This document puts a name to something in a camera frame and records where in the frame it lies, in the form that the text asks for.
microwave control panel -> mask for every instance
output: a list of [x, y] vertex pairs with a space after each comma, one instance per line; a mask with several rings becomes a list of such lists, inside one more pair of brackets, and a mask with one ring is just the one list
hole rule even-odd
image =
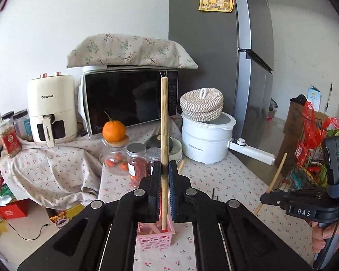
[[168, 77], [168, 114], [177, 114], [178, 71], [167, 70]]

glass jar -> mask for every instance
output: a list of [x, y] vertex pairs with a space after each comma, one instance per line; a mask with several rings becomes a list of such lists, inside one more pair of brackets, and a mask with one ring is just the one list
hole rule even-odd
[[112, 146], [106, 140], [103, 140], [106, 145], [106, 153], [104, 155], [104, 165], [110, 173], [115, 175], [127, 175], [128, 163], [127, 163], [127, 150], [125, 143], [122, 146]]
[[13, 123], [17, 136], [29, 142], [33, 141], [28, 110], [22, 110], [15, 113], [13, 115]]
[[0, 124], [0, 137], [10, 158], [21, 151], [21, 144], [16, 136], [11, 119], [6, 119]]
[[13, 115], [14, 115], [14, 111], [7, 112], [7, 113], [1, 115], [1, 121], [4, 121], [6, 119], [13, 120]]
[[155, 161], [161, 161], [161, 148], [149, 148], [147, 150], [148, 168], [152, 175], [153, 166]]
[[131, 184], [138, 187], [141, 179], [149, 175], [146, 146], [141, 143], [129, 144], [127, 146], [127, 161]]

spice jar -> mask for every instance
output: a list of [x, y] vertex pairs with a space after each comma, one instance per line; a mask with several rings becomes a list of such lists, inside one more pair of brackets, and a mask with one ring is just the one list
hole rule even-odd
[[6, 119], [0, 124], [0, 137], [10, 158], [21, 151], [19, 139], [16, 136], [14, 125], [10, 119]]
[[152, 175], [154, 162], [161, 161], [161, 148], [149, 148], [146, 155], [148, 159], [148, 168]]
[[13, 115], [13, 123], [17, 136], [29, 142], [33, 141], [28, 110], [22, 110], [15, 113]]
[[139, 186], [142, 177], [148, 176], [146, 160], [146, 146], [141, 143], [132, 143], [127, 146], [128, 171], [132, 185]]
[[11, 120], [13, 120], [13, 119], [12, 119], [13, 114], [14, 114], [14, 111], [10, 111], [10, 112], [7, 112], [7, 113], [1, 115], [1, 121], [4, 121], [4, 120], [6, 120], [6, 119], [11, 119]]

orange fruit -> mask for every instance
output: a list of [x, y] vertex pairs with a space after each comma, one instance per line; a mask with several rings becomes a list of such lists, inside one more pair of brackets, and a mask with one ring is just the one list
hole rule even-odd
[[125, 126], [118, 120], [110, 120], [104, 124], [102, 133], [108, 143], [120, 142], [125, 138]]
[[122, 161], [123, 160], [123, 155], [122, 153], [118, 152], [114, 155], [114, 159], [117, 160], [117, 161]]
[[116, 163], [113, 162], [110, 159], [106, 159], [106, 165], [107, 165], [108, 168], [112, 168], [112, 167], [114, 167], [116, 165]]
[[120, 164], [120, 167], [121, 167], [122, 170], [128, 170], [128, 163], [127, 162], [122, 162]]

refrigerator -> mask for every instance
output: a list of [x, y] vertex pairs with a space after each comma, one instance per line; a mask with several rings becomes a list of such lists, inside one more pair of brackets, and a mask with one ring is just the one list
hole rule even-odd
[[179, 96], [203, 87], [219, 89], [223, 112], [236, 119], [233, 137], [258, 146], [273, 83], [268, 1], [235, 0], [230, 13], [198, 11], [200, 0], [169, 1], [169, 39], [198, 64], [197, 70], [179, 71]]

